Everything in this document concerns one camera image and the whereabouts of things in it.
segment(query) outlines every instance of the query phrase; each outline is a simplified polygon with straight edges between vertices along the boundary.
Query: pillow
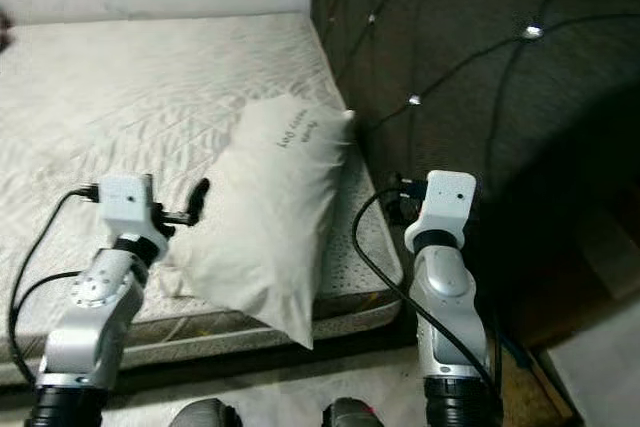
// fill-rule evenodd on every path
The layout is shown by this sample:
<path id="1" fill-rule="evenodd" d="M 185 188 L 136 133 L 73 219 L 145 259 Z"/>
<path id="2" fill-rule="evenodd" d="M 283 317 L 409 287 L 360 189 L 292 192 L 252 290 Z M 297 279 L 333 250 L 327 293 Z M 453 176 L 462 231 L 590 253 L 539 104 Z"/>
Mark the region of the pillow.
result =
<path id="1" fill-rule="evenodd" d="M 313 300 L 353 111 L 285 95 L 249 104 L 176 249 L 193 291 L 312 348 Z"/>

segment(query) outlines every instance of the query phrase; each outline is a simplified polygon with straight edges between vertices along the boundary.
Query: mattress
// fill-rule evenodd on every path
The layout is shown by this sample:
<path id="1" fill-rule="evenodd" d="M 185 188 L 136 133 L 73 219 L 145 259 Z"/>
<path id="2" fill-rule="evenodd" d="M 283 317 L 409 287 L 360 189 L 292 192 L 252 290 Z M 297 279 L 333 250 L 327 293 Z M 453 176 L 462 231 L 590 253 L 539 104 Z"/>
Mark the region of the mattress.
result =
<path id="1" fill-rule="evenodd" d="M 215 163 L 243 107 L 284 93 L 343 109 L 310 21 L 301 14 L 50 24 L 18 27 L 0 56 L 0 304 L 57 199 L 107 172 L 151 173 L 158 201 L 183 206 Z M 314 305 L 314 337 L 390 322 L 399 304 L 353 252 L 350 223 L 373 192 L 357 148 L 345 165 Z M 395 281 L 402 269 L 378 207 L 361 226 L 362 244 Z M 96 206 L 71 201 L 25 275 L 88 265 L 105 245 Z M 181 266 L 171 252 L 151 270 L 134 319 L 124 367 L 183 360 L 288 342 L 238 312 L 196 298 L 173 298 L 161 279 Z M 20 317 L 18 341 L 31 363 L 65 305 L 68 280 L 43 287 Z M 19 381 L 0 318 L 0 383 Z"/>

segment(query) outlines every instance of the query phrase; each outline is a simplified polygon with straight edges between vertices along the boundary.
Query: cable connector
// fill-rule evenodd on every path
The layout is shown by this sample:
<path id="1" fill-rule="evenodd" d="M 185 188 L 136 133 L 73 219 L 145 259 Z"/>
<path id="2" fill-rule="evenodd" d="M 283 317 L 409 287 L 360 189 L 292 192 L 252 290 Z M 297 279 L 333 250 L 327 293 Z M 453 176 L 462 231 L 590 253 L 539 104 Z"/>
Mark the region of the cable connector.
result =
<path id="1" fill-rule="evenodd" d="M 400 190 L 400 196 L 406 199 L 424 200 L 425 195 L 427 195 L 427 181 L 401 179 Z"/>
<path id="2" fill-rule="evenodd" d="M 100 202 L 98 184 L 83 184 L 78 190 L 76 190 L 76 193 L 89 200 L 90 202 Z"/>

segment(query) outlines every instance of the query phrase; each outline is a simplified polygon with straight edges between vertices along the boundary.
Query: dark fabric headboard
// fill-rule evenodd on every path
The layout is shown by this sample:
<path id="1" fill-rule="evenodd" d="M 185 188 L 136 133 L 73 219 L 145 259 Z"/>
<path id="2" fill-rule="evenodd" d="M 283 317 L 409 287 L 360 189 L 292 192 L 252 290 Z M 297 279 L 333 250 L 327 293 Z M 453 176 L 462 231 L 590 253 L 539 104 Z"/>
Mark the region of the dark fabric headboard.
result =
<path id="1" fill-rule="evenodd" d="M 551 147 L 564 136 L 584 137 L 576 126 L 588 125 L 594 142 L 615 136 L 613 125 L 606 134 L 593 130 L 593 111 L 602 110 L 597 115 L 606 119 L 607 111 L 614 115 L 616 99 L 625 99 L 627 108 L 634 103 L 619 91 L 640 79 L 640 0 L 313 0 L 313 19 L 343 96 L 358 113 L 376 184 L 383 186 L 393 171 L 423 177 L 444 168 L 477 175 L 483 198 L 493 202 L 483 246 L 492 250 L 498 275 L 515 270 L 509 255 L 522 254 L 506 249 L 499 260 L 498 246 L 529 236 L 518 248 L 543 253 L 546 244 L 539 242 L 568 226 L 594 192 L 610 193 L 638 172 L 638 159 L 627 153 L 618 158 L 626 162 L 618 162 L 616 185 L 614 179 L 598 189 L 587 185 L 593 197 L 574 201 L 551 191 L 536 198 L 522 190 L 531 172 L 559 180 L 562 189 L 568 179 L 554 177 L 562 168 L 544 159 L 553 159 Z M 541 28 L 542 37 L 524 40 L 527 26 Z M 537 32 L 529 29 L 530 36 Z M 412 101 L 419 105 L 411 105 L 411 96 L 420 93 Z M 635 101 L 640 108 L 640 97 Z M 397 109 L 402 113 L 379 125 Z M 629 127 L 622 111 L 616 111 L 617 121 Z M 639 122 L 636 117 L 628 122 Z M 624 135 L 633 137 L 633 131 L 626 128 Z M 586 149 L 585 155 L 597 151 Z M 589 158 L 580 162 L 584 168 Z M 524 208 L 528 198 L 535 208 Z M 551 216 L 557 231 L 532 231 L 530 219 L 519 216 L 525 212 Z M 491 215 L 500 222 L 491 222 Z M 495 265 L 501 263 L 504 269 Z M 514 285 L 513 278 L 501 278 Z"/>

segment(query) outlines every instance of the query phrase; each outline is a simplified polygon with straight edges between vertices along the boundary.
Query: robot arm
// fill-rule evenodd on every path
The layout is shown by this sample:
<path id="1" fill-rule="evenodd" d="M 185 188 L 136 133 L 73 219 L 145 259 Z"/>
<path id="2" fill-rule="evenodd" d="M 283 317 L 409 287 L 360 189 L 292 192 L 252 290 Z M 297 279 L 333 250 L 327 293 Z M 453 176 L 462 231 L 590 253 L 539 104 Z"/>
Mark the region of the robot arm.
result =
<path id="1" fill-rule="evenodd" d="M 186 212 L 165 213 L 153 202 L 151 176 L 100 180 L 93 200 L 100 203 L 113 245 L 101 249 L 73 282 L 67 310 L 47 338 L 36 381 L 38 403 L 27 425 L 100 425 L 125 336 L 142 306 L 148 270 L 166 254 L 175 233 L 166 224 L 195 225 L 208 189 L 203 179 Z"/>
<path id="2" fill-rule="evenodd" d="M 458 172 L 432 171 L 420 216 L 405 231 L 415 254 L 411 297 L 437 318 L 489 370 L 487 338 L 475 310 L 475 280 L 460 249 L 476 182 Z M 478 370 L 437 329 L 418 317 L 418 349 L 432 427 L 495 426 L 496 402 Z"/>

